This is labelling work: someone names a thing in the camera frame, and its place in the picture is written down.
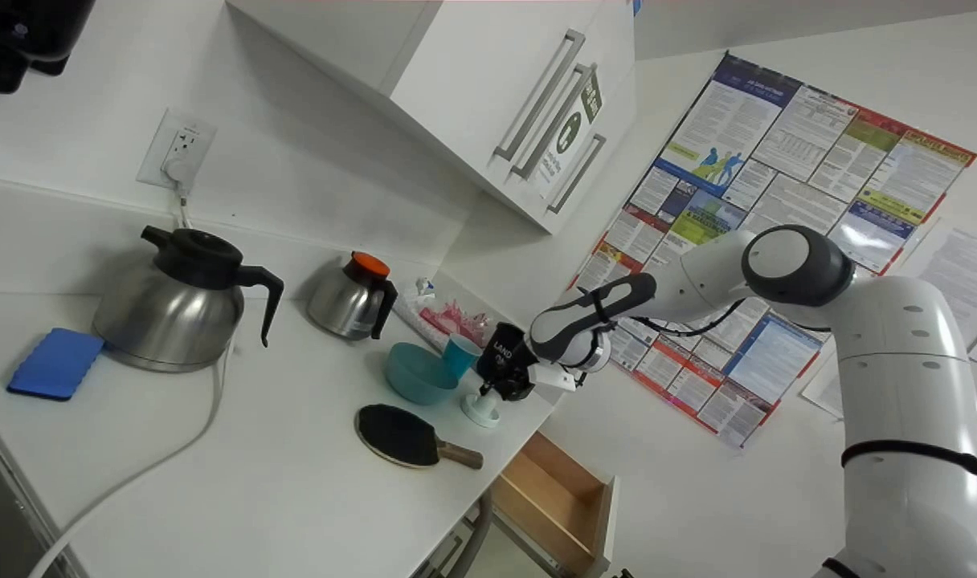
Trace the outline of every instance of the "paddle handle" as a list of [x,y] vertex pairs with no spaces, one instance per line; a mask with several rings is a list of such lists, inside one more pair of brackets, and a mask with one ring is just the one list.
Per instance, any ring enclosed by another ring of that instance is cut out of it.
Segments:
[[457,444],[444,444],[444,441],[436,441],[436,457],[463,463],[469,469],[483,469],[486,466],[483,452],[457,447]]

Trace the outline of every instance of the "stainless steel kettle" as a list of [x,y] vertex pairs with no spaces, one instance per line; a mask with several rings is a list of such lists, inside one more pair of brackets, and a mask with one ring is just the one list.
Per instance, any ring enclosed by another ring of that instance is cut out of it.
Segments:
[[239,317],[236,284],[265,284],[260,341],[283,295],[283,281],[262,266],[239,266],[239,249],[194,227],[145,227],[158,243],[153,264],[129,269],[100,298],[93,329],[106,354],[140,369],[190,373],[215,364]]
[[378,336],[394,301],[387,266],[364,249],[346,266],[324,266],[304,313],[328,333],[364,341]]

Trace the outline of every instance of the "open drawer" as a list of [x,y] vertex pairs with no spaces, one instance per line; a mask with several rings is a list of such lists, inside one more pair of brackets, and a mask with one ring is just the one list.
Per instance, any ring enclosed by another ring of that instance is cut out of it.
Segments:
[[599,576],[612,556],[615,481],[534,434],[492,484],[494,515],[552,576]]

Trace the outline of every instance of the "kettle handle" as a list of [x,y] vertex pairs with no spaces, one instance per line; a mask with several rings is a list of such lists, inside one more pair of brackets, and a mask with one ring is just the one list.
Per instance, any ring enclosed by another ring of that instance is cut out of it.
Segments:
[[149,243],[158,243],[158,247],[168,247],[172,234],[164,232],[164,227],[145,223],[140,236],[149,239]]
[[378,317],[373,320],[373,336],[378,341],[381,336],[381,328],[386,328],[386,320],[387,320],[387,311],[391,311],[391,301],[394,301],[394,284],[386,278],[381,284],[378,284],[386,295],[381,295],[381,308],[378,308]]
[[265,347],[265,329],[268,329],[277,301],[283,298],[283,278],[277,278],[262,266],[239,266],[233,281],[236,284],[265,284],[265,308],[262,308],[262,328],[260,328],[260,342]]

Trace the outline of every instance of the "ping pong paddle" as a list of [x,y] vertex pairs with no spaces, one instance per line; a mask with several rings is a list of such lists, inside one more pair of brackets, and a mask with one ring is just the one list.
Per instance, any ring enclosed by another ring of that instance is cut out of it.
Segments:
[[436,466],[441,459],[483,469],[483,452],[436,441],[433,427],[418,414],[391,404],[366,404],[355,410],[358,441],[387,463],[398,466]]

